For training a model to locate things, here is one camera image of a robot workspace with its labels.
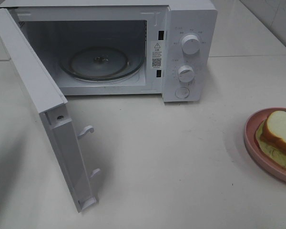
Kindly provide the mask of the round door release button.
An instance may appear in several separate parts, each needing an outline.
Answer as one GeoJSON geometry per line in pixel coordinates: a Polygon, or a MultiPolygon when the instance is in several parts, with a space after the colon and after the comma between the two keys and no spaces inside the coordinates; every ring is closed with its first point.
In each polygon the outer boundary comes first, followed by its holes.
{"type": "Polygon", "coordinates": [[[189,96],[190,90],[186,87],[178,88],[175,91],[175,96],[179,99],[185,99],[189,96]]]}

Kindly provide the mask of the white timer knob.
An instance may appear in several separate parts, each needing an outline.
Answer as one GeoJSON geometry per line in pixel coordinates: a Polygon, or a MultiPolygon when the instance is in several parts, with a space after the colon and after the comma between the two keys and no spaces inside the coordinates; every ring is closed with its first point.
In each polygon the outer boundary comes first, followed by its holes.
{"type": "Polygon", "coordinates": [[[178,74],[179,81],[182,83],[189,83],[195,77],[194,69],[189,65],[181,66],[178,69],[177,74],[178,74]]]}

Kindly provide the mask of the white microwave door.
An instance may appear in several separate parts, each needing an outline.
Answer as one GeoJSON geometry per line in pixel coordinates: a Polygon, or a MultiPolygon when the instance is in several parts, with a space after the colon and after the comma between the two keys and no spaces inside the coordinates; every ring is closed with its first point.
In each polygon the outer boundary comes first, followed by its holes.
{"type": "Polygon", "coordinates": [[[76,133],[67,99],[7,9],[0,9],[0,39],[39,114],[76,209],[82,212],[97,201],[90,180],[101,170],[87,173],[78,141],[94,128],[89,125],[76,133]]]}

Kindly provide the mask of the pink round plate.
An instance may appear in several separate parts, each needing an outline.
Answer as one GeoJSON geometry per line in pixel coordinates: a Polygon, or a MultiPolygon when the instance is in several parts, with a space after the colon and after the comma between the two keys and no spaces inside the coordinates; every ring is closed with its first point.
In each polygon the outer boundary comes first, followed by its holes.
{"type": "Polygon", "coordinates": [[[248,154],[255,163],[268,174],[286,183],[286,169],[266,156],[259,147],[255,133],[260,124],[274,111],[285,111],[283,107],[271,107],[253,113],[244,127],[244,143],[248,154]]]}

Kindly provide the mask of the white bread sandwich with lettuce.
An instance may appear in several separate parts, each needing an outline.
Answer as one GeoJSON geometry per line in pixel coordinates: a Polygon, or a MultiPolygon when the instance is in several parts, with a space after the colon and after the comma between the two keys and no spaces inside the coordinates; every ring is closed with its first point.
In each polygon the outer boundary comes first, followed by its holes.
{"type": "Polygon", "coordinates": [[[286,169],[286,112],[272,112],[258,127],[255,139],[261,151],[286,169]]]}

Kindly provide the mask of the glass microwave turntable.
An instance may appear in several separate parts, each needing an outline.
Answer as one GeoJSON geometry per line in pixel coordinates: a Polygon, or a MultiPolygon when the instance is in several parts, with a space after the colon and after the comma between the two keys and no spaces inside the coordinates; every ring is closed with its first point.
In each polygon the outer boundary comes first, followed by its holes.
{"type": "Polygon", "coordinates": [[[108,46],[92,46],[68,54],[61,68],[86,81],[112,81],[137,72],[145,60],[145,51],[122,51],[108,46]]]}

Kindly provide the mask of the white microwave oven body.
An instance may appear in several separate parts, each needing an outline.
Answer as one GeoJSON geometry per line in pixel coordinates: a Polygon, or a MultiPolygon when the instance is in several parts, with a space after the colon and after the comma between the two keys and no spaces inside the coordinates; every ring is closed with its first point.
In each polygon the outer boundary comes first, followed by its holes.
{"type": "Polygon", "coordinates": [[[71,95],[197,101],[216,18],[209,0],[6,0],[0,38],[39,105],[71,95]]]}

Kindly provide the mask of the upper white power knob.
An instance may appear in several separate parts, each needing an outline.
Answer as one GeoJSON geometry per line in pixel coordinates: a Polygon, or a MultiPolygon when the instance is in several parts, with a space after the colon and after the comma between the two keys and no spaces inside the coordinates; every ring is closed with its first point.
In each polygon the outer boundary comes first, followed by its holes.
{"type": "Polygon", "coordinates": [[[182,51],[187,55],[196,54],[200,50],[200,38],[196,34],[187,34],[181,39],[182,51]]]}

